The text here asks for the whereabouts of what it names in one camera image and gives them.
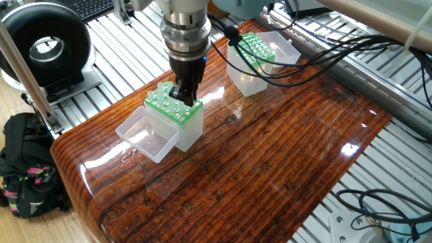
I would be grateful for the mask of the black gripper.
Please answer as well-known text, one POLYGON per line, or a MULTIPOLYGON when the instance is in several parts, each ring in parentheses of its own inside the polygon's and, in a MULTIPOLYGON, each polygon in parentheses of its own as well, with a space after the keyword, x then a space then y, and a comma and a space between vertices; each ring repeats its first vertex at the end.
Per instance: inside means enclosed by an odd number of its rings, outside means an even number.
POLYGON ((169 96, 192 107, 197 100, 197 91, 203 80, 207 56, 189 55, 171 49, 168 49, 167 53, 170 67, 175 74, 175 85, 169 91, 169 96))

